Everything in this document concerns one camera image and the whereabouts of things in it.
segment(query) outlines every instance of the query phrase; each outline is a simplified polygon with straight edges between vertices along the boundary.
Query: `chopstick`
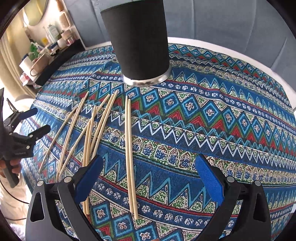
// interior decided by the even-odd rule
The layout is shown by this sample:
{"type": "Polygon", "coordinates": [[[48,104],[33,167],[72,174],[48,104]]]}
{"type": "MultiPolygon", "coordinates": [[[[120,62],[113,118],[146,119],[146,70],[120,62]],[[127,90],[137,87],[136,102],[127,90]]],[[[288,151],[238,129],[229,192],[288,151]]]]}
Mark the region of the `chopstick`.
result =
{"type": "Polygon", "coordinates": [[[54,143],[56,142],[57,138],[59,137],[59,134],[61,133],[62,129],[64,128],[64,126],[67,124],[68,120],[71,118],[71,116],[74,114],[75,110],[77,109],[77,106],[74,107],[74,109],[71,111],[71,113],[68,115],[68,117],[65,119],[64,123],[61,125],[60,129],[58,130],[58,132],[56,133],[55,137],[52,140],[52,143],[50,144],[47,152],[45,153],[45,156],[43,157],[43,161],[41,163],[41,166],[39,168],[39,173],[41,173],[41,170],[43,169],[43,166],[45,164],[45,161],[50,153],[51,148],[53,147],[54,143]]]}
{"type": "Polygon", "coordinates": [[[95,147],[94,147],[94,151],[93,151],[92,158],[94,158],[94,156],[96,155],[96,152],[97,152],[97,150],[98,150],[98,148],[99,148],[99,144],[100,144],[100,141],[101,141],[101,138],[102,138],[102,135],[103,135],[104,129],[105,129],[105,125],[106,125],[107,119],[108,119],[108,117],[109,117],[109,114],[110,114],[110,112],[111,112],[112,106],[113,106],[113,104],[114,104],[114,101],[115,101],[115,99],[116,99],[116,97],[117,97],[118,92],[119,92],[119,91],[116,90],[115,93],[114,93],[113,99],[110,100],[111,103],[110,103],[110,105],[109,105],[109,107],[108,107],[107,113],[106,113],[105,118],[104,118],[104,121],[103,121],[103,123],[102,123],[102,127],[101,127],[101,129],[100,129],[99,136],[98,136],[98,139],[97,139],[97,141],[96,141],[96,145],[95,145],[95,147]]]}
{"type": "Polygon", "coordinates": [[[58,178],[59,178],[59,173],[61,171],[61,168],[62,168],[62,164],[63,164],[63,160],[64,160],[64,156],[65,156],[65,153],[66,153],[66,150],[67,150],[67,147],[68,147],[68,144],[69,144],[69,141],[70,141],[70,137],[71,137],[71,134],[72,134],[72,131],[74,129],[74,126],[75,126],[75,122],[79,116],[79,113],[83,107],[83,104],[87,98],[89,94],[89,91],[86,93],[86,95],[82,98],[82,100],[80,101],[80,104],[77,108],[77,111],[74,115],[74,118],[71,122],[71,125],[69,127],[69,130],[68,130],[68,133],[67,133],[67,136],[66,136],[66,139],[65,139],[65,142],[64,142],[64,145],[63,145],[63,149],[62,149],[62,153],[61,153],[61,156],[60,156],[60,159],[59,159],[59,165],[58,165],[58,169],[57,169],[57,175],[56,175],[56,181],[58,181],[58,178]]]}
{"type": "Polygon", "coordinates": [[[89,164],[89,158],[90,158],[90,152],[91,152],[91,136],[92,136],[92,131],[94,127],[95,112],[96,112],[96,106],[94,107],[93,115],[91,117],[90,128],[89,128],[89,135],[88,135],[87,148],[86,148],[86,163],[85,163],[86,166],[89,164]]]}
{"type": "MultiPolygon", "coordinates": [[[[100,109],[103,107],[103,105],[106,103],[106,101],[108,100],[109,97],[110,97],[110,95],[107,95],[107,97],[103,100],[103,102],[102,102],[102,103],[100,104],[100,106],[97,108],[97,110],[96,110],[96,115],[98,114],[98,112],[100,111],[100,109]]],[[[79,137],[77,138],[76,142],[75,142],[74,145],[72,146],[72,149],[70,150],[69,155],[68,155],[68,157],[67,157],[66,160],[65,160],[65,163],[64,163],[64,165],[63,165],[63,167],[62,167],[62,169],[61,169],[61,171],[60,171],[60,173],[59,173],[59,176],[61,176],[61,174],[62,174],[62,173],[64,172],[64,170],[66,169],[66,166],[67,166],[67,164],[68,164],[68,162],[69,162],[69,160],[70,160],[72,154],[74,153],[76,146],[78,145],[79,141],[81,140],[81,138],[83,137],[84,133],[85,133],[86,130],[87,130],[87,126],[88,126],[88,124],[84,127],[84,129],[83,129],[82,132],[80,133],[79,137]]]]}
{"type": "MultiPolygon", "coordinates": [[[[94,158],[94,156],[96,155],[96,152],[98,150],[98,147],[99,147],[99,143],[101,141],[101,137],[102,137],[102,134],[103,134],[103,131],[105,129],[105,125],[106,125],[106,122],[107,122],[107,119],[109,117],[109,114],[111,112],[111,108],[113,106],[113,103],[116,99],[116,96],[118,94],[118,91],[115,91],[114,94],[112,94],[112,97],[110,98],[109,102],[108,102],[108,105],[105,109],[105,111],[103,112],[103,115],[100,119],[100,122],[98,124],[98,127],[97,127],[97,130],[99,130],[99,133],[98,133],[98,139],[97,141],[95,140],[95,136],[94,136],[94,139],[93,139],[93,143],[96,141],[96,145],[95,145],[95,149],[94,149],[94,152],[93,152],[93,155],[92,155],[92,158],[94,158]]],[[[90,151],[92,150],[91,148],[91,143],[90,143],[90,139],[89,139],[89,142],[87,144],[87,149],[86,149],[86,156],[89,156],[90,154],[90,151]]],[[[86,200],[82,203],[82,205],[85,203],[85,213],[84,214],[87,214],[89,215],[90,214],[90,211],[89,211],[89,198],[87,197],[86,200]]]]}
{"type": "Polygon", "coordinates": [[[135,220],[139,219],[138,207],[137,207],[137,197],[136,197],[136,187],[135,187],[135,177],[133,172],[133,146],[132,146],[132,135],[131,135],[131,100],[128,100],[128,153],[129,153],[129,164],[130,164],[130,175],[131,175],[131,193],[133,198],[133,212],[135,215],[135,220]]]}
{"type": "Polygon", "coordinates": [[[113,93],[113,94],[111,95],[111,98],[110,98],[110,100],[108,101],[108,103],[107,103],[107,105],[106,105],[106,108],[105,108],[105,110],[104,110],[104,112],[103,112],[103,114],[102,114],[102,116],[101,116],[100,122],[98,123],[98,127],[96,128],[96,132],[95,132],[95,134],[94,134],[94,138],[93,138],[93,140],[92,140],[92,142],[91,142],[91,150],[94,148],[94,145],[95,145],[95,143],[96,143],[96,139],[97,139],[98,134],[99,134],[99,132],[100,132],[100,130],[101,130],[102,124],[103,124],[103,122],[104,122],[104,119],[105,119],[105,116],[106,116],[106,114],[107,114],[108,108],[109,108],[110,104],[112,103],[112,100],[113,100],[114,95],[115,95],[115,93],[113,93]]]}
{"type": "Polygon", "coordinates": [[[82,166],[84,167],[85,166],[85,163],[86,163],[86,150],[87,150],[87,141],[88,141],[88,138],[89,138],[89,129],[90,129],[90,122],[88,122],[87,124],[87,129],[86,129],[86,133],[85,133],[85,139],[84,139],[84,148],[83,148],[83,160],[82,160],[82,166]]]}
{"type": "MultiPolygon", "coordinates": [[[[91,146],[91,136],[92,136],[92,130],[94,127],[94,118],[96,115],[96,106],[94,107],[93,114],[91,116],[91,120],[89,122],[89,127],[88,127],[88,136],[85,136],[85,140],[87,139],[87,144],[86,144],[86,160],[85,160],[85,167],[89,164],[89,157],[90,157],[90,146],[91,146]]],[[[86,214],[89,215],[89,198],[87,197],[85,200],[85,208],[86,208],[86,214]]]]}
{"type": "Polygon", "coordinates": [[[133,196],[131,193],[131,171],[130,171],[130,161],[129,161],[129,136],[128,136],[128,97],[126,96],[125,103],[125,140],[126,140],[126,178],[128,182],[128,202],[130,206],[130,212],[133,213],[133,196]]]}

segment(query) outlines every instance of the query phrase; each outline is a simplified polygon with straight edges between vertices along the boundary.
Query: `blue gripper pad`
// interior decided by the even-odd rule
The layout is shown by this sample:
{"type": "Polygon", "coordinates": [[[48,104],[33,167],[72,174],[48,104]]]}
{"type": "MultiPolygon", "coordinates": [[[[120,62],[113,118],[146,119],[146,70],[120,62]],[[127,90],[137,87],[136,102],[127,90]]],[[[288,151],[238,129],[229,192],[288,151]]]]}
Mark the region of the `blue gripper pad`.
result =
{"type": "Polygon", "coordinates": [[[195,159],[195,168],[205,185],[205,188],[212,200],[219,205],[224,200],[223,186],[212,171],[210,164],[204,157],[204,155],[198,155],[195,159]]]}
{"type": "Polygon", "coordinates": [[[91,192],[92,187],[94,186],[94,183],[103,170],[103,166],[103,158],[97,155],[97,158],[93,159],[87,167],[81,167],[88,168],[88,170],[85,172],[85,174],[75,187],[74,202],[77,205],[86,200],[89,193],[91,192]]]}
{"type": "Polygon", "coordinates": [[[25,120],[25,119],[33,116],[33,115],[36,115],[37,113],[38,113],[38,109],[37,108],[33,108],[33,109],[30,109],[30,110],[28,110],[26,112],[21,113],[19,115],[19,119],[20,119],[20,121],[23,121],[23,120],[25,120]]]}

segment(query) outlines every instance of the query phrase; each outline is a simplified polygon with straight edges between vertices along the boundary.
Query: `black cylindrical container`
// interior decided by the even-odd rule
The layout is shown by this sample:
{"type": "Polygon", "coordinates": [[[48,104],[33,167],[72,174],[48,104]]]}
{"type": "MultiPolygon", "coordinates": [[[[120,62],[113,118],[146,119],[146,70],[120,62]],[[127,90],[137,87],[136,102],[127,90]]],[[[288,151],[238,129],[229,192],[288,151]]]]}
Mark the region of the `black cylindrical container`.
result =
{"type": "Polygon", "coordinates": [[[101,15],[126,84],[149,86],[169,77],[163,0],[130,2],[106,9],[101,15]]]}

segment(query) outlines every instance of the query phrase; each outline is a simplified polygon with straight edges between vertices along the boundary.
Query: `tablecloth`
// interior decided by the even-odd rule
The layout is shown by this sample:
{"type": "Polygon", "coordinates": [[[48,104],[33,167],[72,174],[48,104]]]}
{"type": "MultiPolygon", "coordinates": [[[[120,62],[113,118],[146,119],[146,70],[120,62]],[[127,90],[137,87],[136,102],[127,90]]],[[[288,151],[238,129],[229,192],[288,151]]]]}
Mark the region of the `tablecloth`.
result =
{"type": "MultiPolygon", "coordinates": [[[[27,184],[33,190],[40,179],[54,182],[70,123],[41,174],[38,169],[55,133],[81,97],[90,92],[69,147],[91,117],[93,106],[119,90],[98,149],[104,168],[90,193],[89,218],[105,240],[190,241],[197,237],[217,209],[194,166],[199,153],[225,175],[247,183],[262,182],[274,239],[287,224],[296,196],[295,117],[283,88],[255,66],[221,53],[169,44],[169,55],[171,76],[143,88],[123,83],[112,46],[81,52],[63,64],[37,94],[32,107],[38,108],[38,114],[21,128],[23,134],[45,124],[52,128],[37,142],[34,157],[22,160],[27,184]],[[128,205],[126,95],[132,102],[138,220],[128,205]]],[[[63,177],[81,167],[83,145],[84,137],[63,177]]],[[[241,204],[237,202],[222,236],[230,233],[241,204]]],[[[58,201],[57,208],[66,230],[75,236],[58,201]]]]}

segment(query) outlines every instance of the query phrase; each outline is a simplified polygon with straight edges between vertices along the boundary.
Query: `gray couch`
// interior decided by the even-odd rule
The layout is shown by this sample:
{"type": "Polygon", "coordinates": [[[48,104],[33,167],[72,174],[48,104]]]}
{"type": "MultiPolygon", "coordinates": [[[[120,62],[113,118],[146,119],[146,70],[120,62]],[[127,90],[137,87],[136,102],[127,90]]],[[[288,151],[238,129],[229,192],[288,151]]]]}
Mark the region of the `gray couch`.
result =
{"type": "MultiPolygon", "coordinates": [[[[109,41],[100,12],[130,0],[64,0],[87,47],[109,41]]],[[[163,0],[169,37],[206,41],[271,68],[296,90],[296,39],[266,0],[163,0]]]]}

